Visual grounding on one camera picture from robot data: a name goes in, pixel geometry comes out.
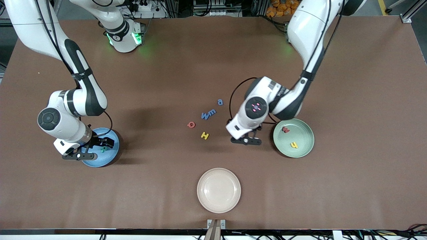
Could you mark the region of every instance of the brown tablecloth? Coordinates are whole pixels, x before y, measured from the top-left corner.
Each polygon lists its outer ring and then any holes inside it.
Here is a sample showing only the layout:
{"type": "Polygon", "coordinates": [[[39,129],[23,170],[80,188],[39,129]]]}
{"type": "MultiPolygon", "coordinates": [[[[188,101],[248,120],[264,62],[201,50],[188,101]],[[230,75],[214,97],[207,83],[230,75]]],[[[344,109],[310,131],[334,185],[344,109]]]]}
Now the brown tablecloth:
{"type": "MultiPolygon", "coordinates": [[[[262,18],[152,20],[145,45],[118,53],[96,21],[65,21],[123,137],[113,165],[65,161],[36,123],[49,95],[74,82],[63,64],[17,43],[0,85],[0,228],[407,228],[427,222],[427,67],[398,17],[343,18],[299,119],[315,134],[300,159],[230,143],[234,87],[268,76],[291,87],[298,53],[262,18]],[[224,105],[218,106],[217,99],[224,105]],[[202,112],[215,109],[208,120],[202,112]],[[188,128],[194,121],[196,127],[188,128]],[[207,140],[202,132],[210,134],[207,140]],[[234,172],[237,206],[213,214],[196,186],[234,172]]],[[[234,97],[233,112],[249,84],[234,97]]],[[[92,127],[109,120],[85,117],[92,127]]]]}

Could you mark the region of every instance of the orange bag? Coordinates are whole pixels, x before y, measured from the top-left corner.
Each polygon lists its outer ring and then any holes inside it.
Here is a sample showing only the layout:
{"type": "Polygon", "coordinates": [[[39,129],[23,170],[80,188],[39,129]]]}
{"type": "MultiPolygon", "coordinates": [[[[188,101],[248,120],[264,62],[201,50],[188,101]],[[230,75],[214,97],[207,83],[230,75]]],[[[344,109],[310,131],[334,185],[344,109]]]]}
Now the orange bag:
{"type": "Polygon", "coordinates": [[[298,2],[297,0],[286,0],[286,3],[288,3],[290,6],[298,2]]]}
{"type": "Polygon", "coordinates": [[[275,14],[276,14],[276,8],[273,8],[273,7],[267,8],[267,13],[266,13],[267,17],[272,18],[274,17],[275,14]]]}
{"type": "Polygon", "coordinates": [[[291,11],[292,11],[292,9],[289,7],[283,12],[283,15],[290,15],[291,11]]]}
{"type": "Polygon", "coordinates": [[[277,7],[277,11],[281,11],[284,12],[288,7],[286,7],[286,4],[279,4],[279,6],[277,7]]]}
{"type": "Polygon", "coordinates": [[[280,4],[280,0],[271,0],[271,5],[273,5],[273,7],[277,7],[280,4]]]}
{"type": "Polygon", "coordinates": [[[296,10],[298,8],[299,2],[296,2],[294,4],[291,5],[291,9],[296,10]]]}

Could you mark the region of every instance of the metal bracket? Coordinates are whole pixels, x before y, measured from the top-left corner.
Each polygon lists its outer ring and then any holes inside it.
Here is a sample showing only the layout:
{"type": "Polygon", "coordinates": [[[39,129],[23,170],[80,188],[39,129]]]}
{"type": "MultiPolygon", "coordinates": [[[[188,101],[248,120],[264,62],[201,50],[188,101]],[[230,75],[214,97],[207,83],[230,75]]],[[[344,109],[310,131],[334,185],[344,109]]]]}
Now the metal bracket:
{"type": "Polygon", "coordinates": [[[400,14],[400,18],[401,18],[402,23],[411,23],[412,22],[412,20],[410,18],[403,18],[402,14],[400,14]]]}
{"type": "Polygon", "coordinates": [[[75,152],[71,152],[67,155],[63,155],[62,159],[64,160],[76,160],[76,161],[80,161],[80,160],[93,160],[95,158],[96,154],[95,153],[90,153],[90,152],[82,152],[82,147],[78,147],[76,149],[75,152]]]}
{"type": "MultiPolygon", "coordinates": [[[[211,226],[212,223],[212,219],[208,219],[208,226],[207,228],[209,228],[211,226]]],[[[220,220],[220,224],[221,224],[221,229],[225,229],[225,219],[221,219],[220,220]]]]}
{"type": "Polygon", "coordinates": [[[261,141],[261,139],[256,138],[256,134],[257,134],[257,130],[261,130],[262,129],[262,125],[260,125],[258,128],[254,129],[252,132],[254,133],[253,137],[249,136],[249,132],[246,133],[245,135],[243,135],[241,138],[239,139],[235,139],[235,138],[231,138],[230,141],[232,143],[238,143],[238,144],[243,144],[243,145],[256,145],[259,146],[261,145],[263,142],[261,141]]]}
{"type": "Polygon", "coordinates": [[[141,29],[140,29],[141,45],[144,45],[145,33],[147,32],[146,29],[147,29],[147,27],[146,27],[145,23],[141,23],[141,29]]]}
{"type": "Polygon", "coordinates": [[[288,25],[289,25],[289,22],[285,22],[285,26],[283,27],[283,28],[284,28],[284,31],[285,31],[286,43],[289,43],[288,25]]]}
{"type": "Polygon", "coordinates": [[[89,148],[92,148],[93,146],[100,146],[101,152],[107,151],[109,148],[113,148],[114,146],[114,140],[109,137],[92,137],[88,143],[86,143],[83,146],[78,147],[74,152],[71,152],[67,155],[63,155],[62,159],[64,160],[93,160],[96,156],[95,153],[88,152],[89,148]]]}

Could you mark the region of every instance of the green plate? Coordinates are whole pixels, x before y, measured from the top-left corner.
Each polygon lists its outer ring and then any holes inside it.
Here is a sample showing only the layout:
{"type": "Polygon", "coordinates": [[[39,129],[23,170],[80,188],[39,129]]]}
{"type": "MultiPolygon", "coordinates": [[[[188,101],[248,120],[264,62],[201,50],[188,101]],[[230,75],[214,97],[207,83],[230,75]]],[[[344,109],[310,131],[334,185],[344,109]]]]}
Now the green plate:
{"type": "Polygon", "coordinates": [[[314,146],[314,134],[311,128],[299,119],[279,122],[274,128],[273,141],[284,155],[300,158],[307,155],[314,146]]]}

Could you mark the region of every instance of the blue plate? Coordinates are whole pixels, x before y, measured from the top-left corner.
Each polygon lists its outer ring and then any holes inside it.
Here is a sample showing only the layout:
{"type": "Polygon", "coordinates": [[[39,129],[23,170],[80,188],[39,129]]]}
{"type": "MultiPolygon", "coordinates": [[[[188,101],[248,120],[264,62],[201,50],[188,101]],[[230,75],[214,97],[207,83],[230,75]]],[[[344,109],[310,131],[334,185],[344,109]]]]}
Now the blue plate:
{"type": "MultiPolygon", "coordinates": [[[[96,134],[102,134],[107,132],[108,128],[97,128],[94,129],[94,132],[96,134]]],[[[109,133],[107,133],[104,136],[101,136],[100,138],[109,137],[114,140],[114,146],[113,148],[108,148],[107,151],[101,152],[102,147],[100,146],[93,146],[93,148],[89,149],[88,152],[90,153],[96,153],[97,158],[95,160],[82,160],[84,164],[90,167],[103,167],[105,165],[108,165],[113,159],[117,156],[117,153],[119,152],[119,137],[114,132],[114,130],[111,130],[109,133]]]]}

